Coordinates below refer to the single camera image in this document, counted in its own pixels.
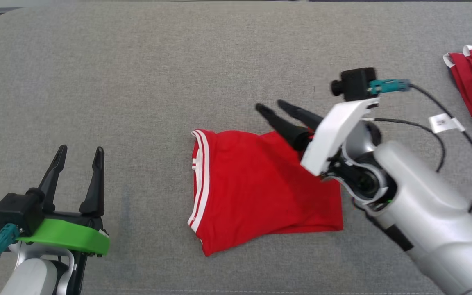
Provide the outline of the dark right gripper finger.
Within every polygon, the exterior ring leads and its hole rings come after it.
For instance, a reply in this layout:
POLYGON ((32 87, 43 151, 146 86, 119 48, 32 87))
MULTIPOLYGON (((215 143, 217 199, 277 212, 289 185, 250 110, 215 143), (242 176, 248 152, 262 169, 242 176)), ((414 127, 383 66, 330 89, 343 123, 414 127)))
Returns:
POLYGON ((316 131, 317 127, 324 119, 322 116, 319 116, 304 108, 294 106, 285 100, 277 100, 277 104, 290 117, 303 123, 311 132, 316 131))
POLYGON ((257 103, 255 110, 268 122, 273 128, 294 150, 303 152, 306 150, 310 142, 309 129, 294 125, 287 120, 278 116, 271 108, 257 103))

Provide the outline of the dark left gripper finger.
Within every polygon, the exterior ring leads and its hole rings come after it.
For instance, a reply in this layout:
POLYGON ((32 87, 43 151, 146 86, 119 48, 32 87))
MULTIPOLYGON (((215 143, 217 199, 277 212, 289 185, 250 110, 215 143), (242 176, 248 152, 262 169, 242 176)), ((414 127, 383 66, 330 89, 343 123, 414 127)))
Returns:
POLYGON ((55 211, 54 205, 54 196, 57 188, 57 183, 59 179, 60 172, 64 169, 64 163, 67 156, 68 147, 66 145, 61 145, 58 148, 54 158, 52 159, 49 168, 45 172, 41 183, 39 184, 39 189, 45 195, 43 200, 43 211, 45 213, 52 213, 55 211))
POLYGON ((80 205, 84 216, 102 217, 104 215, 104 149, 96 149, 92 162, 93 175, 85 200, 80 205))

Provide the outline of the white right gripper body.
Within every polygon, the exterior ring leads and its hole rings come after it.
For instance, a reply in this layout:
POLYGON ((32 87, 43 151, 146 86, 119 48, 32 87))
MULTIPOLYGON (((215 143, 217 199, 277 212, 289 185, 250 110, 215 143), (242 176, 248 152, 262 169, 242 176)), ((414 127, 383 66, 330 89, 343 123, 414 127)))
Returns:
POLYGON ((371 106, 379 104, 378 98, 337 103, 316 128, 309 142, 301 166, 313 176, 327 172, 330 159, 339 151, 354 127, 368 113, 371 106))

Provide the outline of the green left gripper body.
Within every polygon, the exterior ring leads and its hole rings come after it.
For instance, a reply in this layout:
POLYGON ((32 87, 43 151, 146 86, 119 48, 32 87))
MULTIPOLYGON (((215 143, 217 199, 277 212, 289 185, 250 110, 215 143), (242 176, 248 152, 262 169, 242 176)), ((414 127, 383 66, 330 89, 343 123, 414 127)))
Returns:
POLYGON ((45 216, 34 235, 18 237, 6 251, 19 251, 26 246, 54 247, 90 256, 106 256, 110 249, 110 237, 101 217, 55 212, 45 216))

